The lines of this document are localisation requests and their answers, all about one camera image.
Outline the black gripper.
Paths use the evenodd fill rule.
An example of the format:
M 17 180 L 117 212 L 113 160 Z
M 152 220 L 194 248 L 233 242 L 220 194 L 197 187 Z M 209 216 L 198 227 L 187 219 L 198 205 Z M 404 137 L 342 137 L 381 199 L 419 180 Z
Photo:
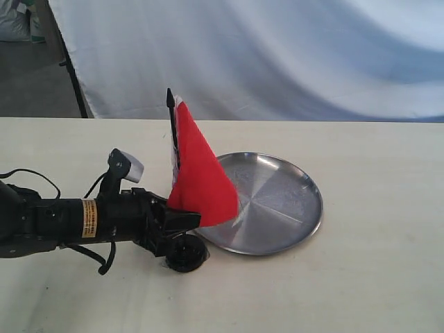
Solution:
M 166 207 L 165 198 L 140 187 L 122 190 L 129 166 L 121 150 L 110 152 L 96 197 L 99 225 L 109 229 L 115 241 L 133 241 L 155 257 L 164 257 L 169 239 L 196 229 L 201 215 Z

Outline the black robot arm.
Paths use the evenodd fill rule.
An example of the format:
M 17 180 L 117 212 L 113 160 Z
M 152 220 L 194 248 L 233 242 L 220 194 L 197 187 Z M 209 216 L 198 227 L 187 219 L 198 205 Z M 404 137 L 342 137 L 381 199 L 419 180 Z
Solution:
M 122 241 L 163 256 L 173 238 L 200 225 L 200 214 L 170 208 L 143 188 L 120 188 L 122 180 L 139 182 L 143 171 L 139 160 L 115 148 L 93 199 L 42 198 L 35 190 L 1 183 L 1 257 Z

